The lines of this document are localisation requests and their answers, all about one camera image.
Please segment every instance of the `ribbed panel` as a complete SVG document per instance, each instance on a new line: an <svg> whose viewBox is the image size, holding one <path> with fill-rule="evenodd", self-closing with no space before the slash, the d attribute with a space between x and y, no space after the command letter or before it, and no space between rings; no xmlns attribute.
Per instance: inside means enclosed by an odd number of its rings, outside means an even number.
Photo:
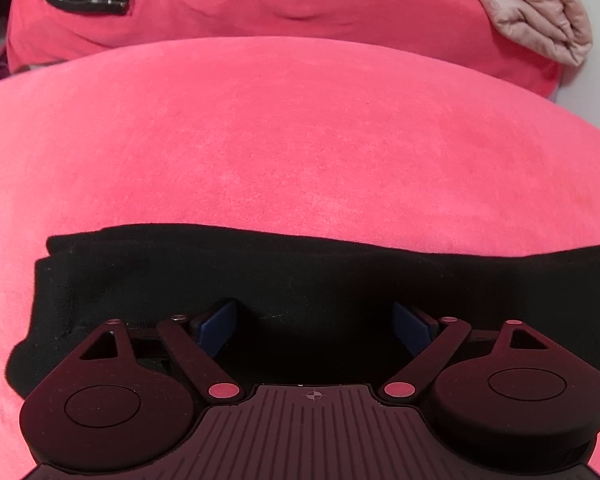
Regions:
<svg viewBox="0 0 600 480"><path fill-rule="evenodd" d="M69 480L47 467L27 480ZM94 480L94 477L83 477ZM506 480L443 447L413 408L379 404L366 386L261 386L209 409L178 450L116 480ZM527 480L593 480L581 466Z"/></svg>

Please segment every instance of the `pink round pin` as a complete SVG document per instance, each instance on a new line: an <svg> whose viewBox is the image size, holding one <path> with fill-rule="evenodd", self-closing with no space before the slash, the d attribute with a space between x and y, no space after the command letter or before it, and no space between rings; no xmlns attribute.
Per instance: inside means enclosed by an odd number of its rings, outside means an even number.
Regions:
<svg viewBox="0 0 600 480"><path fill-rule="evenodd" d="M416 388L409 383L389 383L384 387L384 392L391 397L411 397Z"/></svg>
<svg viewBox="0 0 600 480"><path fill-rule="evenodd" d="M240 388L231 383L218 383L209 388L209 395L215 399L231 399L240 393Z"/></svg>

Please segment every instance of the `crosshair symbol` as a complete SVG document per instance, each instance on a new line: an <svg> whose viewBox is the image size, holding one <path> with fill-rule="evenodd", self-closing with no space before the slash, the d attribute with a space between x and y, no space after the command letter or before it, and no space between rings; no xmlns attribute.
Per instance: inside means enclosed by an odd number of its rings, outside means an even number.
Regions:
<svg viewBox="0 0 600 480"><path fill-rule="evenodd" d="M315 402L316 400L319 400L321 398L324 397L323 394L321 394L319 391L317 390L312 390L310 391L308 394L305 395L305 397L307 399L311 399L313 402Z"/></svg>

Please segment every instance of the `pink bedsheet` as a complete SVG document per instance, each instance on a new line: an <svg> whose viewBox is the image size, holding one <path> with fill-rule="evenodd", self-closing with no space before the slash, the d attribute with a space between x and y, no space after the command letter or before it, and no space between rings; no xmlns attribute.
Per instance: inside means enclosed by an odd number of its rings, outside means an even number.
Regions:
<svg viewBox="0 0 600 480"><path fill-rule="evenodd" d="M463 67L328 40L154 43L1 81L0 480L33 466L4 366L45 239L136 222L424 252L591 246L600 130Z"/></svg>
<svg viewBox="0 0 600 480"><path fill-rule="evenodd" d="M300 36L377 44L459 64L548 97L561 68L501 37L478 0L134 0L126 16L13 0L12 72L110 48L215 36Z"/></svg>

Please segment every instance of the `folded pink blanket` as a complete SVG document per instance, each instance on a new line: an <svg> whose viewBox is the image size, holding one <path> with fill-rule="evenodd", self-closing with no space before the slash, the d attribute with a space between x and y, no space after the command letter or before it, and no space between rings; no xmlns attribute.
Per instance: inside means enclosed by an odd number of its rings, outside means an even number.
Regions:
<svg viewBox="0 0 600 480"><path fill-rule="evenodd" d="M593 46L581 0L480 0L499 33L566 65L579 66Z"/></svg>

